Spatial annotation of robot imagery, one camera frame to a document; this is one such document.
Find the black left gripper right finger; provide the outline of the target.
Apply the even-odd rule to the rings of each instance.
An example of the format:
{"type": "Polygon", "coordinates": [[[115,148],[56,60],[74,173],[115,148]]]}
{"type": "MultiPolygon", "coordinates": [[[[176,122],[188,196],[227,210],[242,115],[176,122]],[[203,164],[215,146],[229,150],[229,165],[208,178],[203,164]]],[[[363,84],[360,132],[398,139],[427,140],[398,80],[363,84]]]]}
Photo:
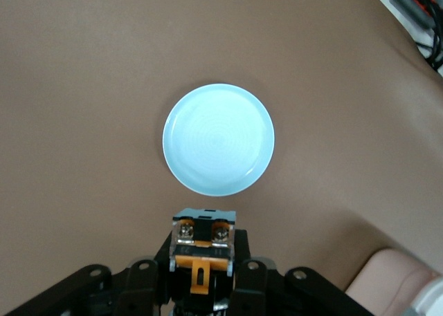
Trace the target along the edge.
{"type": "Polygon", "coordinates": [[[280,274],[272,260],[252,257],[246,230],[235,231],[231,315],[370,315],[371,312],[308,267],[280,274]]]}

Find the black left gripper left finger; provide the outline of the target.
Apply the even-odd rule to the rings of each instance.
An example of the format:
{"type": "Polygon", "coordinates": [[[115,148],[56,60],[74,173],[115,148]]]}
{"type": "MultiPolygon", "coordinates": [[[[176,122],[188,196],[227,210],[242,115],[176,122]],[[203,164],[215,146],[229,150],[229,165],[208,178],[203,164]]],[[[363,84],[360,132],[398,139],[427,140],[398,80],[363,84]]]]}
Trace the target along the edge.
{"type": "Polygon", "coordinates": [[[47,288],[8,315],[160,315],[167,303],[168,236],[153,257],[132,261],[113,274],[91,264],[47,288]]]}

